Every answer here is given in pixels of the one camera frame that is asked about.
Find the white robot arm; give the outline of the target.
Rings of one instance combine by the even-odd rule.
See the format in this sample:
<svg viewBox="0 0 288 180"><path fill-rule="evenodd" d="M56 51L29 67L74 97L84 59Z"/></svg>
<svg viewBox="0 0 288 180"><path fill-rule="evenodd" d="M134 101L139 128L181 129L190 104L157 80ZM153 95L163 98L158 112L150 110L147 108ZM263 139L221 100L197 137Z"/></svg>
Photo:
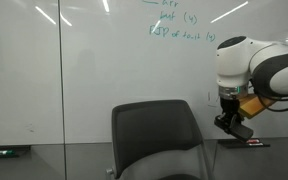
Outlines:
<svg viewBox="0 0 288 180"><path fill-rule="evenodd" d="M263 109L288 102L288 45L235 36L216 49L216 82L222 113L215 122L241 123L241 101L253 94Z"/></svg>

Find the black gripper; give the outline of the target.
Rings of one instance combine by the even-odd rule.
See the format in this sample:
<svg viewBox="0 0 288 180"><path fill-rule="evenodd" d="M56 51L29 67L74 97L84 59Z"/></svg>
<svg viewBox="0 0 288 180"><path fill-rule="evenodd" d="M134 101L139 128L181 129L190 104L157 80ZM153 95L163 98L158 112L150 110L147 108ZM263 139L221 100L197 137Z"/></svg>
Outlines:
<svg viewBox="0 0 288 180"><path fill-rule="evenodd" d="M221 98L220 105L222 108L222 114L220 115L220 117L223 119L224 122L231 124L232 121L241 123L244 120L244 117L238 112L240 108L239 100L227 100Z"/></svg>

